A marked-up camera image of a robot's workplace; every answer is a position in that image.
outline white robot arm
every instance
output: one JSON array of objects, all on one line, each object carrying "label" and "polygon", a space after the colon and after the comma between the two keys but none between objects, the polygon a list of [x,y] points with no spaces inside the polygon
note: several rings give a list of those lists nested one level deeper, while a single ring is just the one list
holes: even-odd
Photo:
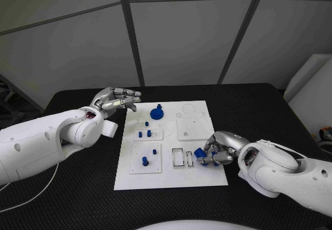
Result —
[{"label": "white robot arm", "polygon": [[[257,143],[234,133],[218,131],[207,145],[217,154],[198,158],[199,163],[230,164],[238,157],[238,176],[266,196],[286,194],[306,208],[332,217],[332,163],[306,158],[289,148],[260,140]],[[299,154],[296,160],[280,148]]]},{"label": "white robot arm", "polygon": [[140,102],[140,92],[106,88],[91,105],[38,118],[0,131],[0,185],[22,180],[91,147],[101,134],[114,136],[117,124],[104,120],[119,108]]}]

